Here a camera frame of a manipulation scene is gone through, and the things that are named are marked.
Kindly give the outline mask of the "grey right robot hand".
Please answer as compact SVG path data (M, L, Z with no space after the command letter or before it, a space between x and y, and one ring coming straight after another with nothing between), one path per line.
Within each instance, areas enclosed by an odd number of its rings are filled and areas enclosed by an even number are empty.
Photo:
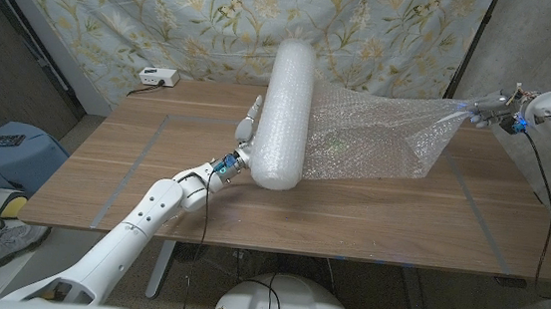
M497 90L470 102L466 110L478 129L499 125L511 135L524 134L526 121L522 114L528 94L517 86L514 90Z

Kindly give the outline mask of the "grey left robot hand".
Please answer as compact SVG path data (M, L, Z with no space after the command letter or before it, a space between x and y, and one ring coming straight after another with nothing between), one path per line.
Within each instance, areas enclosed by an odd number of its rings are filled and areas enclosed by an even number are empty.
M253 106L248 110L246 117L241 120L235 130L235 139L237 141L238 158L242 160L242 164L249 168L250 155L254 143L255 121L259 115L260 109L263 106L263 98L259 95Z

